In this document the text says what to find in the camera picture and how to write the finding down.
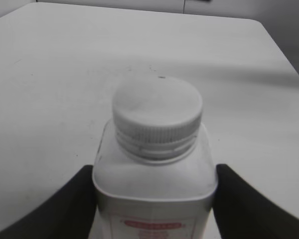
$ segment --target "table surface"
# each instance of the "table surface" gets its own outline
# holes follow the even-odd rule
[[[32,3],[0,18],[0,230],[93,164],[115,88],[148,73],[196,86],[215,163],[299,217],[299,76],[260,23]]]

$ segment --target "gray wall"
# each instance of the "gray wall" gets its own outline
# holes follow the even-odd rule
[[[187,0],[185,13],[261,22],[299,73],[299,0]]]
[[[35,0],[0,0],[0,17]]]

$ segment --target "white screw cap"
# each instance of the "white screw cap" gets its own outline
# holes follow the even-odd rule
[[[196,135],[203,101],[196,88],[186,81],[146,76],[125,81],[117,89],[112,107],[121,137],[145,147],[180,143]]]

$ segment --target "bottle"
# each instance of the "bottle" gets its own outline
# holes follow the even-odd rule
[[[200,93],[172,77],[117,89],[93,169],[90,239],[201,239],[217,188],[202,109]]]

